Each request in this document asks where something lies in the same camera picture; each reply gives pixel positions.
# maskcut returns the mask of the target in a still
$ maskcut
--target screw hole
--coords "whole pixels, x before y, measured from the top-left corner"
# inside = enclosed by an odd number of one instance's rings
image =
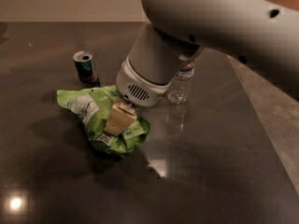
[[[247,63],[247,58],[245,56],[239,56],[239,61],[243,64]]]
[[[192,42],[196,42],[196,38],[195,38],[194,35],[190,34],[190,35],[188,36],[188,38],[189,38],[189,40],[191,40]]]
[[[270,19],[274,19],[279,14],[278,9],[272,9],[269,11],[269,17]]]

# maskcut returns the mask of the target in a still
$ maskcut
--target dark table surface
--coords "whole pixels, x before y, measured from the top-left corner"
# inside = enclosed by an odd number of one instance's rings
[[[197,60],[187,103],[140,109],[151,130],[134,153],[89,145],[56,91],[82,88],[72,61],[81,49],[94,53],[102,86],[114,84],[141,27],[0,23],[0,223],[299,223],[292,182],[217,51]]]

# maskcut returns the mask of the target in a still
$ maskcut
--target green bag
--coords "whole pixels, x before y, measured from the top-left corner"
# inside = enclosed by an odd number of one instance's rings
[[[118,97],[115,86],[81,91],[57,91],[57,102],[71,110],[83,123],[89,141],[99,151],[124,157],[146,140],[150,124],[140,116],[115,137],[105,133],[107,118]]]

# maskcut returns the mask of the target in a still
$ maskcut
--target ventilation grille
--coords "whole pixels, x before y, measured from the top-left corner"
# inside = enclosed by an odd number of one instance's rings
[[[128,87],[130,93],[132,96],[134,96],[136,99],[144,101],[146,99],[149,99],[149,93],[142,88],[136,86],[136,85],[130,85]]]

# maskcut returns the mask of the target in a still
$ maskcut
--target beige wall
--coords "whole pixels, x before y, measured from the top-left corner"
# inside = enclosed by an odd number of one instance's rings
[[[299,0],[270,0],[297,7]],[[0,21],[144,21],[140,0],[0,0]]]

